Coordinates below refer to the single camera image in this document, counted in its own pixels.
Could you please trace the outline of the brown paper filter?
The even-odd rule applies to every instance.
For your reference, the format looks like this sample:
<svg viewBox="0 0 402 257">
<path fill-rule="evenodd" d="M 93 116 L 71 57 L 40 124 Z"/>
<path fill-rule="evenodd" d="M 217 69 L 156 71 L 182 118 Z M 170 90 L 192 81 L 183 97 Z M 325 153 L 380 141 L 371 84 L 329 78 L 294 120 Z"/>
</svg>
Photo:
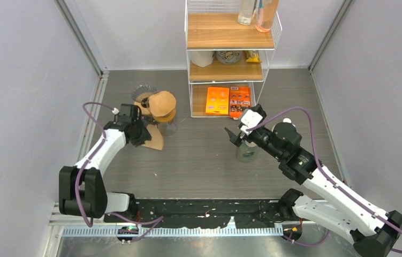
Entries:
<svg viewBox="0 0 402 257">
<path fill-rule="evenodd" d="M 161 132 L 159 131 L 157 125 L 148 124 L 147 130 L 151 135 L 151 139 L 146 140 L 142 146 L 162 151 L 163 147 L 164 147 L 164 140 L 163 140 L 163 136 L 162 136 Z"/>
<path fill-rule="evenodd" d="M 153 116 L 164 117 L 176 108 L 176 98 L 168 91 L 161 91 L 151 95 L 148 104 Z"/>
</svg>

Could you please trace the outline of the wooden ring holder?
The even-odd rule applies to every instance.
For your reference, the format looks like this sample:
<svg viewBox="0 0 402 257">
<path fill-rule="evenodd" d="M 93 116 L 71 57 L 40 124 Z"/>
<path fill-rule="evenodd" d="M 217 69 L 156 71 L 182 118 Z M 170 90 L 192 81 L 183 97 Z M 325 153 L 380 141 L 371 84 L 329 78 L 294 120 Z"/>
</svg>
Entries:
<svg viewBox="0 0 402 257">
<path fill-rule="evenodd" d="M 148 110 L 148 108 L 146 108 L 144 105 L 142 105 L 141 102 L 134 102 L 134 105 L 136 105 L 140 108 L 143 116 L 151 116 L 151 113 Z"/>
<path fill-rule="evenodd" d="M 173 109 L 171 112 L 169 112 L 166 116 L 155 116 L 152 115 L 154 120 L 157 121 L 158 123 L 169 123 L 172 124 L 173 120 L 176 116 L 176 109 Z"/>
</svg>

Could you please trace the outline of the dark transparent dripper cone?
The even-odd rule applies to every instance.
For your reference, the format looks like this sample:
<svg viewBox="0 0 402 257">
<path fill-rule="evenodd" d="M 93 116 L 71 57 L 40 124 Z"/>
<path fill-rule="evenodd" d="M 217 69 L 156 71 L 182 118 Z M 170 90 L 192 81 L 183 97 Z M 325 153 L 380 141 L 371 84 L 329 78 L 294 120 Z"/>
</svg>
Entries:
<svg viewBox="0 0 402 257">
<path fill-rule="evenodd" d="M 131 98 L 134 102 L 139 103 L 142 107 L 148 108 L 149 107 L 149 98 L 157 92 L 157 88 L 144 84 L 140 85 L 139 87 L 135 88 L 132 92 Z"/>
</svg>

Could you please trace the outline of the wooden ring holder front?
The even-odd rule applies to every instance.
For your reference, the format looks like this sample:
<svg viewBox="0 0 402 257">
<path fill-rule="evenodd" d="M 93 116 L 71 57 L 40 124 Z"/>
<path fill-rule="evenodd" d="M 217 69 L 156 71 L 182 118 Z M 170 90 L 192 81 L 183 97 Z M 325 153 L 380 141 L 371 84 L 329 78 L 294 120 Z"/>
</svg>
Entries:
<svg viewBox="0 0 402 257">
<path fill-rule="evenodd" d="M 169 112 L 166 116 L 155 116 L 152 115 L 154 120 L 157 121 L 158 123 L 169 123 L 172 124 L 173 120 L 176 116 L 176 109 L 173 109 L 171 112 Z"/>
</svg>

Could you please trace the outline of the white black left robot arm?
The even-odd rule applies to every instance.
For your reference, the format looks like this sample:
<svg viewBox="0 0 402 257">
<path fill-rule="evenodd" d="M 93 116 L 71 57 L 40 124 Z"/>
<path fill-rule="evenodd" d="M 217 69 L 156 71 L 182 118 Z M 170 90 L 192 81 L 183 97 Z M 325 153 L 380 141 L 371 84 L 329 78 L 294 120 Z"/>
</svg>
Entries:
<svg viewBox="0 0 402 257">
<path fill-rule="evenodd" d="M 90 112 L 86 114 L 100 128 L 101 136 L 89 152 L 72 166 L 59 172 L 59 212 L 80 216 L 87 224 L 105 214 L 116 213 L 133 221 L 138 208 L 129 193 L 107 192 L 103 176 L 116 154 L 126 145 L 141 146 L 151 140 L 141 108 L 134 104 L 110 107 L 113 120 L 101 125 Z"/>
</svg>

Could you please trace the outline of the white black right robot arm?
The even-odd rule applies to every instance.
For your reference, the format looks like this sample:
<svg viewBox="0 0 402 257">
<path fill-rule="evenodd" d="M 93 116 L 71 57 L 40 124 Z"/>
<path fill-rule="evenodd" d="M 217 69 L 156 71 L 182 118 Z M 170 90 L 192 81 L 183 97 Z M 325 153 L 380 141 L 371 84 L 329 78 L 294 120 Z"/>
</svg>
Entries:
<svg viewBox="0 0 402 257">
<path fill-rule="evenodd" d="M 291 123 L 280 122 L 272 130 L 260 127 L 234 134 L 227 130 L 237 147 L 245 142 L 257 146 L 279 162 L 288 179 L 328 201 L 317 203 L 293 188 L 279 200 L 279 212 L 287 220 L 304 218 L 342 236 L 361 256 L 387 256 L 400 236 L 402 214 L 378 208 L 345 186 L 312 153 L 300 146 L 302 136 Z"/>
</svg>

